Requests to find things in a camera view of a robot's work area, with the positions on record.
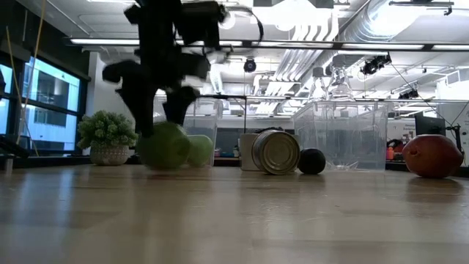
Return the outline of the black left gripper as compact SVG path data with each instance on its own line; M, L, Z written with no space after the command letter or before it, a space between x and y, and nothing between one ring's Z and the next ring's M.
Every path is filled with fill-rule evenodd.
M205 79L211 65L203 54L184 53L176 47L174 54L148 55L140 48L134 51L139 60L124 59L103 68L104 81L120 83L116 90L135 122L140 134L148 138L153 135L153 100L156 89L176 89L186 76ZM183 86L166 95L163 110L168 122L184 123L188 107L200 96L199 90Z

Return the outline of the green apple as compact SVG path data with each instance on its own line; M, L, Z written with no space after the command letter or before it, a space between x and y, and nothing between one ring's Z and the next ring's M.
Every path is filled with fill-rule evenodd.
M191 143L188 164L195 167L205 166L213 155L213 141L205 135L190 135Z
M153 134L141 137L136 152L141 162L152 169L178 169L188 159L191 142L184 129L173 122L156 122Z

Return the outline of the blue label tin can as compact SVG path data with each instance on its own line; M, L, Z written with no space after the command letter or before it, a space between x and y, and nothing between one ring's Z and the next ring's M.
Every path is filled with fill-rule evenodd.
M297 169L300 145L290 133L266 131L256 135L251 156L260 171L270 175L286 175Z

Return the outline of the clear plastic bin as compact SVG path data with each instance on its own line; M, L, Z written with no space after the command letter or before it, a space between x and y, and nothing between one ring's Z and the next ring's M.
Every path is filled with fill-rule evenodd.
M321 150L326 169L383 171L390 108L384 101L316 101L292 121L300 147Z
M166 120L166 115L163 111L163 101L156 100L155 106L158 107L158 110L154 113L154 123L168 122ZM221 107L222 103L220 102L220 100L207 98L198 99L195 103L192 103L188 107L188 110L185 114L184 123L180 125L188 136L205 135L212 139L213 155L205 166L210 166L213 164L215 140L217 137L217 121L221 118ZM189 165L186 161L182 166L191 165Z

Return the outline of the green potted plant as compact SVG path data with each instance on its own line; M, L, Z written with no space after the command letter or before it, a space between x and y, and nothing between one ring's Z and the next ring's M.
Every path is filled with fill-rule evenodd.
M129 158L129 149L138 138L132 122L123 114L97 111L78 124L82 150L89 149L90 160L98 166L120 166Z

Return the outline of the grey plastic bin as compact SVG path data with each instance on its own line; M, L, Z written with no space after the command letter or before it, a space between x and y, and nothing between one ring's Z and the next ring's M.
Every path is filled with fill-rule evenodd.
M251 156L252 144L257 134L258 133L244 133L239 139L242 170L260 171L254 164Z

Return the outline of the black plum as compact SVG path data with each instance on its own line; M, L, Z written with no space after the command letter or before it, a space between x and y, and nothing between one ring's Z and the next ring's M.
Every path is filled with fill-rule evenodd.
M298 169L307 175L318 175L325 169L326 159L321 150L306 148L300 151Z

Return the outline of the black spotlight cluster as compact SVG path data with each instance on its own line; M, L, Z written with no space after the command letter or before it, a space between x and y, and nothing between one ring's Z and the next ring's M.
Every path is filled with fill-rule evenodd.
M361 72L365 76L373 75L390 63L392 63L390 54L375 56L373 59L365 61L364 66L361 68Z

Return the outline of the long ceiling light strip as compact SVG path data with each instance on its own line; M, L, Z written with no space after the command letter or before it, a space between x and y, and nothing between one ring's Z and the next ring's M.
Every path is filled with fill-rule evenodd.
M104 38L64 38L64 43L73 46L138 46L137 39ZM469 52L469 44L464 43L350 43L327 41L293 40L220 40L222 48L258 49L304 49L334 51L398 51L398 52Z

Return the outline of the black monitor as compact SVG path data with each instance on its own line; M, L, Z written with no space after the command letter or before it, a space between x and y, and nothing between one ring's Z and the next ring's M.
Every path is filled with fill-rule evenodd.
M444 119L437 117L425 117L423 114L415 116L416 134L434 134L446 136L446 123Z

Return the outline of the red orange mango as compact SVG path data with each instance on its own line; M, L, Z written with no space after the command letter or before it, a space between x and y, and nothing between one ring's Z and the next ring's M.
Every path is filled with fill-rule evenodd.
M448 177L464 161L455 143L438 134L418 135L404 146L402 156L410 172L425 178Z

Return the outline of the silver ventilation duct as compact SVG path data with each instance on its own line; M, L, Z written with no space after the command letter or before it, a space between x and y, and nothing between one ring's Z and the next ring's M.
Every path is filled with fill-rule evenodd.
M345 42L388 42L404 31L425 7L390 5L396 0L371 0L344 28L339 40Z

